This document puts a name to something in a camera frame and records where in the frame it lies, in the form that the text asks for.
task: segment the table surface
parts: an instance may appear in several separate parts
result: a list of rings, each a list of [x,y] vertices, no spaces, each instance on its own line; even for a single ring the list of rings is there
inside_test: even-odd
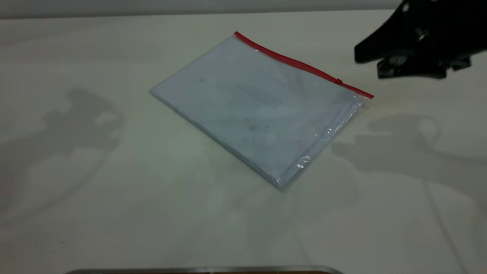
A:
[[[391,13],[0,21],[0,271],[483,273],[486,55],[378,80]],[[286,192],[148,92],[234,31],[376,96]]]

